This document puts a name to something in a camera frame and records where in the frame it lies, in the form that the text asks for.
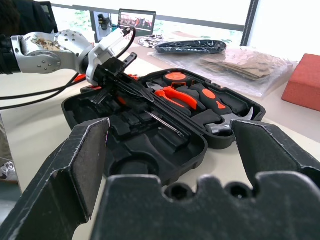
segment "hammer head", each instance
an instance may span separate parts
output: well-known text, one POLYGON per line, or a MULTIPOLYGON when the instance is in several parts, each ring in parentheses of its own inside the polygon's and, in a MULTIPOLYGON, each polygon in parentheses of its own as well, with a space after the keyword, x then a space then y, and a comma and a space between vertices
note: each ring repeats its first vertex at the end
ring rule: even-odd
POLYGON ((254 115, 254 108, 251 107, 249 113, 246 116, 240 117, 235 115, 234 113, 230 113, 227 115, 222 115, 221 117, 223 118, 224 122, 221 124, 215 124, 215 123, 210 123, 205 126, 205 128, 208 130, 208 132, 212 134, 218 134, 220 132, 225 132, 225 131, 230 131, 231 127, 231 121, 240 119, 240 120, 251 120, 252 116, 254 115))

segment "black cable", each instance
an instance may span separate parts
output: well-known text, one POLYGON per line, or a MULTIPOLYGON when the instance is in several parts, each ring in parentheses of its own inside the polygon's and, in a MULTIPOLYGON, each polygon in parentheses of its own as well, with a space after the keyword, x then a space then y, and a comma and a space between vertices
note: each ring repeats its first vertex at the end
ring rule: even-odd
MULTIPOLYGON (((136 29, 134 27, 129 27, 123 30, 124 36, 128 35, 130 32, 133 32, 132 34, 132 38, 130 39, 129 44, 116 56, 116 58, 120 58, 133 44, 135 38, 136 38, 136 29)), ((34 93, 29 93, 29 94, 23 94, 23 95, 16 95, 16 96, 5 96, 5 97, 0 97, 0 100, 12 100, 12 99, 21 99, 21 98, 28 98, 28 97, 34 97, 34 96, 38 96, 38 95, 42 95, 42 94, 48 94, 48 93, 52 93, 52 92, 56 92, 50 96, 35 100, 35 101, 30 101, 30 102, 26 102, 26 103, 22 103, 22 104, 17 104, 17 105, 11 105, 11 106, 4 106, 4 107, 0 107, 0 111, 1 110, 7 110, 7 109, 14 109, 14 108, 20 108, 20 107, 25 107, 25 106, 29 106, 32 104, 37 104, 37 103, 41 103, 44 102, 46 100, 52 99, 55 96, 59 95, 60 93, 62 93, 64 90, 66 90, 67 88, 74 86, 76 84, 79 84, 81 82, 83 82, 85 80, 79 80, 77 82, 73 82, 77 76, 79 75, 79 73, 75 74, 72 79, 65 85, 62 87, 58 87, 58 88, 54 88, 54 89, 50 89, 50 90, 46 90, 46 91, 40 91, 40 92, 34 92, 34 93)))
POLYGON ((79 80, 79 81, 76 81, 76 82, 73 82, 71 84, 66 84, 64 86, 61 86, 61 87, 57 87, 57 88, 54 88, 54 89, 50 89, 50 90, 45 90, 45 91, 38 91, 38 92, 33 92, 33 93, 28 93, 28 94, 23 94, 23 95, 15 95, 15 96, 0 96, 0 101, 1 100, 13 100, 13 99, 22 99, 22 98, 29 98, 29 97, 35 97, 35 96, 38 96, 38 95, 43 95, 43 94, 50 94, 50 93, 53 93, 53 92, 56 92, 56 91, 60 91, 61 89, 63 88, 70 88, 78 83, 81 83, 85 80, 86 78, 83 77, 83 79, 79 80))
POLYGON ((15 109, 15 108, 20 108, 20 107, 25 107, 25 106, 28 106, 28 105, 32 105, 32 104, 37 104, 37 103, 41 103, 41 102, 44 102, 46 100, 49 100, 49 99, 52 99, 54 98, 55 96, 59 95, 60 93, 62 93, 64 90, 66 90, 67 88, 67 85, 71 84, 77 77, 78 77, 79 73, 75 74, 71 80, 64 86, 62 87, 58 92, 50 95, 50 96, 47 96, 47 97, 44 97, 44 98, 41 98, 41 99, 38 99, 38 100, 35 100, 35 101, 30 101, 30 102, 26 102, 26 103, 22 103, 22 104, 18 104, 18 105, 11 105, 11 106, 4 106, 4 107, 0 107, 0 111, 1 110, 7 110, 7 109, 15 109))
POLYGON ((133 32, 132 38, 130 39, 129 44, 116 56, 117 59, 120 58, 134 43, 134 40, 136 38, 136 33, 137 33, 136 29, 131 26, 123 30, 124 36, 128 35, 131 31, 133 32))

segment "screwdriver shaft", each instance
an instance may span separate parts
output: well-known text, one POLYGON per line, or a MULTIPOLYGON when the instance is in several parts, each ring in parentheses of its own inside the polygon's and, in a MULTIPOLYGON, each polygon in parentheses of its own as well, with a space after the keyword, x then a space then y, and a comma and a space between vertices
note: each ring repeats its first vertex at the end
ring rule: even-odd
POLYGON ((171 126, 169 123, 163 121, 161 118, 157 117, 156 115, 152 114, 151 112, 148 112, 145 110, 145 112, 147 114, 149 114, 151 117, 153 117, 155 120, 159 121, 160 123, 162 123, 163 125, 165 125, 166 127, 168 127, 169 129, 175 131, 180 137, 184 137, 183 133, 180 132, 179 130, 177 130, 175 127, 171 126))

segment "monitor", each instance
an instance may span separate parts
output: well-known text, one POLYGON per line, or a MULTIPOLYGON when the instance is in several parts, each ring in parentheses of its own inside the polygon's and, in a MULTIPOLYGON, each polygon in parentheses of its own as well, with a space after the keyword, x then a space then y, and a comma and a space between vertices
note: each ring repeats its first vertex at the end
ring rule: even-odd
POLYGON ((152 35, 156 20, 155 11, 120 9, 118 27, 135 27, 136 37, 152 35))
POLYGON ((91 24, 95 32, 94 40, 99 43, 102 38, 108 36, 112 32, 111 14, 107 12, 91 11, 91 24))

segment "round hole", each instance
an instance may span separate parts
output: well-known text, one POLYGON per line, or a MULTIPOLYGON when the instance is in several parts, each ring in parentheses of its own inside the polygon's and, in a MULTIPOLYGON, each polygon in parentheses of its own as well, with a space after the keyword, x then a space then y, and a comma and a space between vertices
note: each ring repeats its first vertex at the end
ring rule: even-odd
POLYGON ((110 175, 122 174, 150 174, 158 175, 159 166, 153 157, 147 154, 135 153, 121 161, 114 162, 110 168, 110 175))
POLYGON ((175 183, 168 186, 164 193, 175 201, 187 200, 195 195, 192 189, 183 183, 175 183))
POLYGON ((231 188, 231 195, 238 199, 246 199, 248 197, 247 191, 241 186, 234 186, 231 188))
POLYGON ((225 186, 225 190, 236 199, 247 199, 253 196, 251 189, 241 182, 231 182, 225 186))
POLYGON ((188 196, 188 190, 182 186, 175 186, 172 188, 171 194, 176 200, 182 200, 188 196))

